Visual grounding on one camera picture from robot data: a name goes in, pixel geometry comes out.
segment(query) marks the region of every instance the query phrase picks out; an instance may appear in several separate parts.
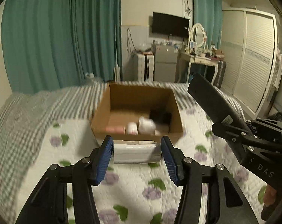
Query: white quilted fabric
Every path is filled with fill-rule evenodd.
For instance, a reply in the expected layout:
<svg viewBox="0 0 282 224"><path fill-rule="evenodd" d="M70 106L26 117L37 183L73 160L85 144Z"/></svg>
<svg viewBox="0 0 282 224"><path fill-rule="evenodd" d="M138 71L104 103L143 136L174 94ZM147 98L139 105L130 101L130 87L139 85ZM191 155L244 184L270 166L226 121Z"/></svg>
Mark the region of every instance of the white quilted fabric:
<svg viewBox="0 0 282 224"><path fill-rule="evenodd" d="M195 106L181 111L180 114L185 132L175 147L180 148L185 156L196 159L200 164L214 166L223 163L233 173L259 222L263 223L260 219L262 205L257 195L265 183L254 174L242 169L223 139L208 134L206 136L206 132L211 130L212 122L207 119L201 107ZM57 138L51 140L55 136L59 138L61 134L67 134L69 137L64 145L54 141ZM88 156L94 147L97 146L87 120L68 120L60 122L58 128L50 127L44 137L39 157L29 169L18 194L17 214L51 164L59 163L61 160L74 164ZM148 164L110 164L109 166L104 181L98 187L93 187L101 223L173 223L182 187L175 187L170 181L164 160L157 167L150 167ZM68 185L67 190L69 197L72 198L71 184ZM206 186L203 186L202 192L199 223L205 223ZM71 201L68 218L69 223L74 223Z"/></svg>

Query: black television screen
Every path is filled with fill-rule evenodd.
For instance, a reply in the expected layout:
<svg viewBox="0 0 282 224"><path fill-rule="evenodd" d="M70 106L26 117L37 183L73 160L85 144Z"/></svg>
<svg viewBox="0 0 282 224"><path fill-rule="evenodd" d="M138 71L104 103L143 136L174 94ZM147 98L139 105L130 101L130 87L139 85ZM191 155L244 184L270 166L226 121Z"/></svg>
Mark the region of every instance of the black television screen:
<svg viewBox="0 0 282 224"><path fill-rule="evenodd" d="M153 13L152 32L177 37L188 37L189 20L165 13Z"/></svg>

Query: checkered blanket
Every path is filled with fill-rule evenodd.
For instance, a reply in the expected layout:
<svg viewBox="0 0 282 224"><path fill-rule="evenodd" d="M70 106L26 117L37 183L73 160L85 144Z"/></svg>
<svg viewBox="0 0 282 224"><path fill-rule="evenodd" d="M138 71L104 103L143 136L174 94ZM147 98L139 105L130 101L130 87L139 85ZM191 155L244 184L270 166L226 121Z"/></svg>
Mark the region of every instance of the checkered blanket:
<svg viewBox="0 0 282 224"><path fill-rule="evenodd" d="M196 104L187 93L188 84L139 83L173 89L180 110ZM35 95L12 94L0 111L0 214L7 223L16 220L17 192L28 168L38 157L47 128L61 119L89 119L107 84L94 83ZM225 96L242 114L237 102Z"/></svg>

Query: silver bolt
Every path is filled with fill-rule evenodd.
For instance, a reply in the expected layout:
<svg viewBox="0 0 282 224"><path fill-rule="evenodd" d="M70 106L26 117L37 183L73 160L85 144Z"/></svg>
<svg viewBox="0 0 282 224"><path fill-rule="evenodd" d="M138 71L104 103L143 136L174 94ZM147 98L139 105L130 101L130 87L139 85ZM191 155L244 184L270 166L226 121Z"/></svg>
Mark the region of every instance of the silver bolt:
<svg viewBox="0 0 282 224"><path fill-rule="evenodd" d="M89 162L90 162L90 158L89 158L89 157L84 157L84 158L82 159L82 162L83 162L83 163L89 163Z"/></svg>
<svg viewBox="0 0 282 224"><path fill-rule="evenodd" d="M217 164L217 169L219 169L219 170L223 170L225 167L224 167L224 165L223 164Z"/></svg>
<svg viewBox="0 0 282 224"><path fill-rule="evenodd" d="M191 162L193 162L193 159L190 158L190 157L185 157L185 158L184 158L184 161L185 161L186 163L191 163Z"/></svg>
<svg viewBox="0 0 282 224"><path fill-rule="evenodd" d="M58 165L57 164L52 164L49 168L51 170L55 170L56 168L58 168Z"/></svg>

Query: open cardboard box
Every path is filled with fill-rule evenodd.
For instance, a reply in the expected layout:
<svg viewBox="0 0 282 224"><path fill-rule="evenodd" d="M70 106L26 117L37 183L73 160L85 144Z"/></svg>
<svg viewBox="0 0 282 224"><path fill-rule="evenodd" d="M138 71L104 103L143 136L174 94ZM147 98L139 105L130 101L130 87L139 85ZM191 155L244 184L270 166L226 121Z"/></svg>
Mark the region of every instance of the open cardboard box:
<svg viewBox="0 0 282 224"><path fill-rule="evenodd" d="M169 133L166 135L175 144L183 134L181 118L174 93L169 88L150 86L109 84L92 119L91 128L99 143L106 135L114 140L161 142L161 136L110 134L106 126L127 126L129 122L138 122L141 116L149 118L150 110L171 113Z"/></svg>

